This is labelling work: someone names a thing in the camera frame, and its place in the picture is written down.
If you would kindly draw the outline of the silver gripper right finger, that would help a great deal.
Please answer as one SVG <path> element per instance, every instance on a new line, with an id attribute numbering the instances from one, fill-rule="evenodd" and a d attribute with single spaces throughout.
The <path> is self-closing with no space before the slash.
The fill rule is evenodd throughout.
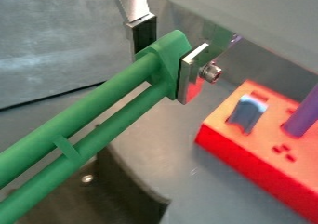
<path id="1" fill-rule="evenodd" d="M 187 104 L 199 95 L 203 82 L 215 84 L 221 73 L 216 57 L 236 42 L 232 32 L 215 26 L 211 38 L 195 46 L 180 58 L 176 99 Z"/>

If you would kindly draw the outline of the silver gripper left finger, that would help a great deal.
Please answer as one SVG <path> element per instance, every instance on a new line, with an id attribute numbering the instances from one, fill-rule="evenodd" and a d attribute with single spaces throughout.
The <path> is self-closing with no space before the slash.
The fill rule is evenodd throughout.
<path id="1" fill-rule="evenodd" d="M 149 12 L 147 0 L 115 0 L 115 4 L 123 17 L 135 60 L 135 54 L 156 41 L 156 16 Z"/>

